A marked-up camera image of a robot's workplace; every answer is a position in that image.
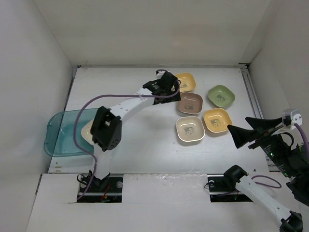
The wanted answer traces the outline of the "brown panda plate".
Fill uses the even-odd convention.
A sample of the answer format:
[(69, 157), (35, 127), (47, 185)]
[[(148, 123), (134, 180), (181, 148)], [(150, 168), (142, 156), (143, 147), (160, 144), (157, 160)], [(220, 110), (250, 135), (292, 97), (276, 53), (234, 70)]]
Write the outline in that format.
[(192, 92), (182, 92), (181, 100), (177, 104), (177, 109), (185, 114), (197, 115), (203, 107), (203, 99), (200, 95)]

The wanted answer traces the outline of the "aluminium rail frame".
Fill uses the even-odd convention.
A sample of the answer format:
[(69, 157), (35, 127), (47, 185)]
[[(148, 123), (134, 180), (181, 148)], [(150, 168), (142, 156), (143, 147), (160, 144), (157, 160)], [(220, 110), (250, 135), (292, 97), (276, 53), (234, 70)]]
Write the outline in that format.
[(262, 117), (246, 65), (83, 65), (76, 69), (68, 97), (67, 110), (80, 109), (90, 99), (102, 94), (134, 94), (140, 87), (155, 79), (158, 69), (173, 74), (190, 73), (196, 83), (193, 92), (203, 98), (203, 110), (214, 107), (207, 98), (216, 85), (228, 87), (235, 101), (227, 108), (233, 122), (246, 116)]

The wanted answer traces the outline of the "cream panda plate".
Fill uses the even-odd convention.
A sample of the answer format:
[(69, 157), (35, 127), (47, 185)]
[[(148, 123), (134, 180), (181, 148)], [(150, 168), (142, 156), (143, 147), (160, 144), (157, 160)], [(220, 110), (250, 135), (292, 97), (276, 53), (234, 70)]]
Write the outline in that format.
[(93, 125), (93, 119), (90, 120), (87, 124), (84, 125), (84, 127), (81, 130), (81, 136), (82, 138), (87, 141), (90, 145), (94, 145), (94, 142), (92, 140), (93, 135), (91, 134), (91, 127)]
[(177, 140), (182, 146), (192, 146), (201, 143), (205, 137), (205, 129), (197, 116), (180, 117), (176, 121)]

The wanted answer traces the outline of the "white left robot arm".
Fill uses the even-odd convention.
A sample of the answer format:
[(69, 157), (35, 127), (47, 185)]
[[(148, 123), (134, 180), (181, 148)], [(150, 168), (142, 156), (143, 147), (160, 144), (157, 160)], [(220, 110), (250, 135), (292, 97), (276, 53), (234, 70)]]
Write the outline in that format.
[(143, 109), (180, 100), (180, 81), (170, 72), (159, 70), (158, 79), (144, 84), (136, 94), (110, 108), (100, 107), (91, 126), (94, 155), (97, 158), (96, 174), (91, 186), (96, 191), (104, 191), (107, 187), (105, 176), (109, 174), (112, 150), (122, 138), (122, 126)]

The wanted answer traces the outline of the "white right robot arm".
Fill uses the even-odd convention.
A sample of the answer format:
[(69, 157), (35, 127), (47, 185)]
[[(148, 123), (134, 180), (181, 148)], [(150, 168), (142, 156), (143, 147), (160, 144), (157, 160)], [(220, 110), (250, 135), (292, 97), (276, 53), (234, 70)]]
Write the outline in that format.
[(201, 175), (178, 174), (169, 187), (175, 195), (169, 204), (183, 207), (184, 218), (177, 223), (186, 232), (306, 232), (309, 229), (309, 163), (308, 144), (295, 149), (285, 143), (285, 124), (298, 128), (301, 116), (292, 119), (264, 120), (247, 118), (251, 129), (232, 125), (228, 113), (220, 108), (205, 112), (203, 119), (190, 113), (192, 101), (184, 104), (183, 94), (177, 103), (171, 103), (165, 115), (177, 119), (177, 135), (183, 145), (197, 144), (204, 129), (212, 133), (224, 133), (229, 140), (217, 138), (214, 142), (218, 163), (231, 162), (225, 151), (236, 151), (248, 145), (260, 148), (285, 177), (286, 184), (300, 205), (301, 212), (294, 212), (276, 201), (268, 193), (270, 184), (260, 183), (257, 175), (248, 175), (241, 167), (232, 165), (223, 174), (208, 174), (205, 184)]

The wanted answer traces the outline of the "yellow panda plate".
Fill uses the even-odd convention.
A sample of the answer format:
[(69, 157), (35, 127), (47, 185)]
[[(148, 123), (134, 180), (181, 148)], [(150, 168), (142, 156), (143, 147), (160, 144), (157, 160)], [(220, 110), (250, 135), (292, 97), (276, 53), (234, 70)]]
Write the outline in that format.
[(203, 119), (207, 129), (213, 133), (228, 131), (227, 126), (232, 125), (228, 112), (222, 108), (207, 110), (203, 115)]
[(196, 83), (192, 74), (185, 72), (175, 75), (180, 80), (180, 92), (192, 91), (196, 87)]

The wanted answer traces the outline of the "teal transparent plastic bin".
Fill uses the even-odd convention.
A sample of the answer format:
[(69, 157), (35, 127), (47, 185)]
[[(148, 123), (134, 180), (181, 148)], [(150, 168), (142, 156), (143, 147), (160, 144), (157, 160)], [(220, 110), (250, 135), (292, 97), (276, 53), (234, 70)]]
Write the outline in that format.
[[(80, 147), (94, 152), (94, 147), (81, 136), (82, 128), (95, 117), (96, 108), (85, 109), (77, 124), (76, 141)], [(79, 111), (64, 111), (54, 115), (47, 124), (44, 150), (51, 157), (82, 156), (86, 153), (76, 147), (73, 140), (73, 128)]]

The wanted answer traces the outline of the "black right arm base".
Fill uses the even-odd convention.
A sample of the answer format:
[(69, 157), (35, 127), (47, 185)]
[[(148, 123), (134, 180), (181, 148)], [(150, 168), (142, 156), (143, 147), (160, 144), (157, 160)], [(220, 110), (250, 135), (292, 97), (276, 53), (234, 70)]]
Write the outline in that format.
[(247, 175), (238, 165), (233, 165), (223, 174), (207, 175), (204, 188), (209, 191), (211, 203), (251, 202), (249, 197), (236, 190), (236, 183)]

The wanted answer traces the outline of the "green panda plate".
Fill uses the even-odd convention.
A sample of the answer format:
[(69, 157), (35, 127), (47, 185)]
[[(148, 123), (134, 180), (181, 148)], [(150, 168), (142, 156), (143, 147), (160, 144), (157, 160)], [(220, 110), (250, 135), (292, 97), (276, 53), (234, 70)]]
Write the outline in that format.
[(227, 108), (236, 99), (235, 94), (226, 86), (216, 85), (207, 93), (208, 99), (217, 107)]

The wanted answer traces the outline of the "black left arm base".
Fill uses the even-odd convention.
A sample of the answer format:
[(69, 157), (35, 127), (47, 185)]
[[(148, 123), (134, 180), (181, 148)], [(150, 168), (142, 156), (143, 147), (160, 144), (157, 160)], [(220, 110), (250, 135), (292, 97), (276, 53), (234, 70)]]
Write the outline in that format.
[(93, 177), (93, 180), (86, 190), (87, 184), (92, 176), (92, 171), (87, 175), (77, 175), (79, 190), (77, 194), (78, 203), (121, 203), (123, 190), (123, 175), (108, 174), (103, 179)]

